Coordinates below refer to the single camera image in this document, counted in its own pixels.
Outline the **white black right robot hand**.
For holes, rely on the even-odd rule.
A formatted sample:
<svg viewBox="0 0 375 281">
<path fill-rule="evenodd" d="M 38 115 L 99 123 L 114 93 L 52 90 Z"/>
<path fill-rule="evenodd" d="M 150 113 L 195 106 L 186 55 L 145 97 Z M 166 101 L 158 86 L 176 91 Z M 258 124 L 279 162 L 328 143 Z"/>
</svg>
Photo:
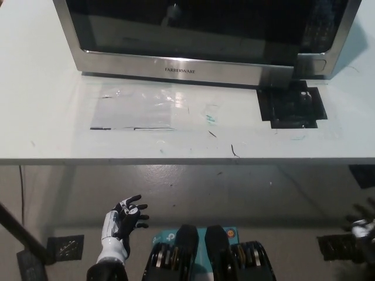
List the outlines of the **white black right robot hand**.
<svg viewBox="0 0 375 281">
<path fill-rule="evenodd" d="M 356 238 L 367 238 L 374 242 L 374 198 L 368 197 L 366 204 L 353 204 L 353 209 L 357 212 L 357 215 L 349 214 L 345 216 L 345 220 L 349 223 L 346 229 Z"/>
</svg>

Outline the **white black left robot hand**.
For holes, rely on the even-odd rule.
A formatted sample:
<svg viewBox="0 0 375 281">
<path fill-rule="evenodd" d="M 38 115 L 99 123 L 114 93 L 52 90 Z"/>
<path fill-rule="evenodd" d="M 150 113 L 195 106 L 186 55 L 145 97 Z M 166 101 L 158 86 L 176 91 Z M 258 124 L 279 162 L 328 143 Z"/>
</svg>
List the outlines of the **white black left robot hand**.
<svg viewBox="0 0 375 281">
<path fill-rule="evenodd" d="M 131 232 L 148 228 L 146 221 L 149 216 L 141 213 L 148 206 L 137 204 L 141 198 L 139 194 L 122 200 L 106 214 L 101 233 L 102 251 L 97 263 L 110 261 L 124 264 L 129 258 Z"/>
</svg>

